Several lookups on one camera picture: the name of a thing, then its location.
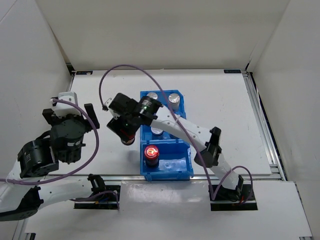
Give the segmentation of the red-lid sauce jar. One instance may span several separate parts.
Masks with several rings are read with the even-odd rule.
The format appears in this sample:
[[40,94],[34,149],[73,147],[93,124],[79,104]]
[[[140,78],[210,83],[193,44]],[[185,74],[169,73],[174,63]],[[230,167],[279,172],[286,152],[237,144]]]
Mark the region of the red-lid sauce jar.
[[154,167],[159,162],[159,149],[155,145],[148,145],[144,149],[144,158],[148,166]]
[[135,142],[135,137],[136,137],[135,133],[127,132],[123,129],[120,132],[121,132],[120,140],[124,145],[130,146]]

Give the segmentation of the white-lid spice jar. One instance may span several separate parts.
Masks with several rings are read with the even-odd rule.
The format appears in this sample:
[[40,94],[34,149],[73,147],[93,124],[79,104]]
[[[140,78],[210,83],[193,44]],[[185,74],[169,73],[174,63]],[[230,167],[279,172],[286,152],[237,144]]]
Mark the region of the white-lid spice jar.
[[151,127],[150,131],[152,133],[153,140],[162,140],[164,137],[164,131],[155,127]]

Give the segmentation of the silver-lid salt shaker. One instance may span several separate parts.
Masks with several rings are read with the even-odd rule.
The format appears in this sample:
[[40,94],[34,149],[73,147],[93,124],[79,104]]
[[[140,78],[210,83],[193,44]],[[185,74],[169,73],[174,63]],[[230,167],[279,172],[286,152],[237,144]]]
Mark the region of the silver-lid salt shaker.
[[158,94],[155,93],[155,92],[148,92],[146,96],[150,97],[150,98],[152,98],[154,100],[158,100]]
[[177,93],[171,93],[168,96],[168,101],[170,106],[172,107],[172,110],[174,112],[178,112],[180,107],[180,101],[181,101],[180,95]]

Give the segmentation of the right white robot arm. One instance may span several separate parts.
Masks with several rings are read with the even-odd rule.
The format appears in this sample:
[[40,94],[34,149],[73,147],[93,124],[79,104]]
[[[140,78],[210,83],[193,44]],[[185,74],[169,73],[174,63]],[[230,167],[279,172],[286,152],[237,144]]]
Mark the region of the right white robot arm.
[[102,105],[110,111],[112,119],[107,127],[114,132],[124,145],[135,141],[136,132],[141,126],[163,130],[192,145],[196,150],[195,163],[211,170],[222,182],[214,195],[222,190],[230,200],[240,198],[243,193],[243,178],[235,173],[222,155],[220,147],[221,129],[208,129],[186,120],[172,112],[160,101],[143,96],[136,101],[122,93]]

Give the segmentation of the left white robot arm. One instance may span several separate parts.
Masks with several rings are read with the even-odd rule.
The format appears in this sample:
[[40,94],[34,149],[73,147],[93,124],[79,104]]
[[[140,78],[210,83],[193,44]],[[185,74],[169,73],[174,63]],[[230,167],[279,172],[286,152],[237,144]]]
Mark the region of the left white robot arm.
[[[53,106],[67,105],[62,117],[57,110],[44,109],[42,115],[51,126],[35,140],[27,142],[17,154],[13,169],[0,181],[0,220],[20,221],[37,213],[44,200],[40,197],[41,185],[56,182],[81,171],[98,153],[100,123],[91,103],[84,108],[65,100],[54,99]],[[44,180],[49,173],[59,169],[59,163],[76,163],[81,159],[84,135],[95,135],[95,149],[91,157],[75,170],[62,176]]]

